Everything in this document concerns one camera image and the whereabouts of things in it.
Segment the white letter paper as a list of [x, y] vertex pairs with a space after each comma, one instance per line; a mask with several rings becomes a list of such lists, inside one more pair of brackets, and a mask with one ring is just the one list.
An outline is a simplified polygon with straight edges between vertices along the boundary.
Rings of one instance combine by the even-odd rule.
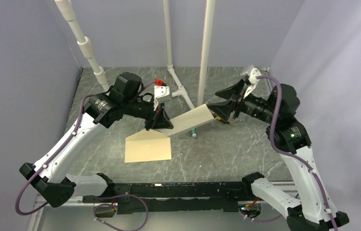
[[214, 121], [215, 118], [206, 104], [202, 104], [190, 111], [187, 111], [177, 117], [170, 120], [173, 125], [172, 129], [158, 129], [167, 137], [177, 137], [191, 130], [198, 128], [202, 125], [208, 124]]

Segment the tan paper envelope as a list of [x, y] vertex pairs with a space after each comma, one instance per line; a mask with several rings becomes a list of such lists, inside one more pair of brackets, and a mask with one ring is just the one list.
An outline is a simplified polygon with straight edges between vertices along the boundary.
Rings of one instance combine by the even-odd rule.
[[171, 139], [161, 132], [142, 130], [125, 139], [125, 163], [170, 160]]

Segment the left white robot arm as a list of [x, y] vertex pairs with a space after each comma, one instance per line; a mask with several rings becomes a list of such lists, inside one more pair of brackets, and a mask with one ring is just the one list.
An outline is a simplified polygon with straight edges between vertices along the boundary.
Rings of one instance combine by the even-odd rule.
[[47, 154], [20, 167], [20, 173], [50, 206], [60, 207], [75, 196], [95, 196], [102, 202], [114, 197], [115, 184], [105, 174], [74, 176], [68, 172], [87, 145], [123, 116], [143, 119], [146, 130], [174, 128], [165, 111], [165, 102], [172, 96], [170, 87], [156, 79], [153, 93], [146, 88], [140, 76], [119, 74], [107, 91], [81, 101], [76, 121]]

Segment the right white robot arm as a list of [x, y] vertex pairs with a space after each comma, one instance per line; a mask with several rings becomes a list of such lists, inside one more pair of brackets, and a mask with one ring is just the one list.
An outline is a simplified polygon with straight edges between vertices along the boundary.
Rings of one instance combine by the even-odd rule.
[[246, 114], [268, 124], [266, 134], [272, 148], [280, 154], [295, 184], [297, 195], [291, 196], [259, 173], [242, 179], [244, 198], [264, 200], [283, 217], [292, 231], [337, 230], [349, 223], [329, 197], [316, 167], [311, 140], [305, 127], [295, 118], [300, 104], [295, 89], [276, 82], [267, 99], [244, 96], [250, 87], [246, 80], [216, 92], [221, 102], [207, 105], [223, 120]]

